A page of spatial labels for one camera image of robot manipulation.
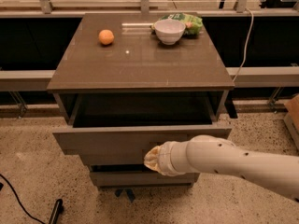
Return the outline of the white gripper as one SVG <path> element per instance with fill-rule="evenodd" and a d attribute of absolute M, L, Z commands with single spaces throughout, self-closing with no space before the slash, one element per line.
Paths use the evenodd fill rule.
<path fill-rule="evenodd" d="M 144 165 L 167 176 L 185 175 L 191 171 L 186 142 L 165 142 L 152 148 L 144 157 Z"/>

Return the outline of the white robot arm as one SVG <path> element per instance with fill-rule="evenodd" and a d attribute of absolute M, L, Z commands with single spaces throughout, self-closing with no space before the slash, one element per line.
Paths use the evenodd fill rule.
<path fill-rule="evenodd" d="M 167 141 L 145 155 L 144 165 L 167 176 L 231 175 L 299 202 L 299 157 L 245 150 L 210 135 Z"/>

